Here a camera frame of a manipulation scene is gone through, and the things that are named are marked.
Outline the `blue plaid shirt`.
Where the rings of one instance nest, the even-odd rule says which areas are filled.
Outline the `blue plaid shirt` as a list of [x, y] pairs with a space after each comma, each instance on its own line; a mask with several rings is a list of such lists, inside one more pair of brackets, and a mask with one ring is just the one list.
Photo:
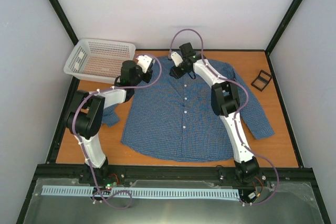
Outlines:
[[178, 162], [216, 162], [234, 151], [211, 107], [211, 89], [201, 78], [170, 76], [173, 62], [160, 57], [154, 85], [135, 91], [121, 143], [150, 157]]

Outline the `white perforated plastic basket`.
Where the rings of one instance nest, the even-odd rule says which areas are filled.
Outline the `white perforated plastic basket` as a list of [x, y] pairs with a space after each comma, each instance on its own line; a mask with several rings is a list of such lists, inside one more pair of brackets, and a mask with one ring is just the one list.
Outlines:
[[122, 63], [132, 60], [134, 44], [85, 38], [78, 41], [68, 57], [64, 73], [79, 80], [114, 83]]

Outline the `black brooch box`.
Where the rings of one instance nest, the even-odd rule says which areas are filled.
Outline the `black brooch box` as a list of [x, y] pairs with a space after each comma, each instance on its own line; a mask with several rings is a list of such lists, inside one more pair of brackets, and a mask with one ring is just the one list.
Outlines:
[[253, 80], [251, 86], [262, 92], [270, 84], [272, 75], [264, 70], [260, 70], [258, 76]]

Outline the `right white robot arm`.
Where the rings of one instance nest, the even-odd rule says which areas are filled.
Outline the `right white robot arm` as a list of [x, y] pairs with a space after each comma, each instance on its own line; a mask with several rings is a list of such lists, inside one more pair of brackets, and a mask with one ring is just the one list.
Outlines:
[[224, 123], [234, 151], [236, 180], [242, 185], [251, 182], [259, 173], [259, 164], [249, 147], [240, 119], [238, 88], [244, 87], [215, 70], [202, 53], [193, 50], [190, 43], [183, 44], [180, 51], [169, 51], [169, 59], [174, 62], [170, 76], [179, 79], [186, 73], [193, 73], [208, 84], [212, 110]]

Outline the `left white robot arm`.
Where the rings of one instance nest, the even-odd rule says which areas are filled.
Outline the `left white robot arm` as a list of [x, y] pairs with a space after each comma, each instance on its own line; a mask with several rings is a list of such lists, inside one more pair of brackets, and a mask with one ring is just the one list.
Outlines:
[[104, 183], [109, 177], [108, 158], [99, 140], [103, 111], [112, 105], [129, 101], [135, 93], [135, 87], [141, 82], [149, 83], [154, 64], [154, 58], [140, 55], [137, 62], [127, 60], [122, 63], [120, 75], [110, 88], [92, 92], [77, 90], [73, 95], [65, 125], [77, 139], [85, 164], [92, 168], [90, 176], [97, 183]]

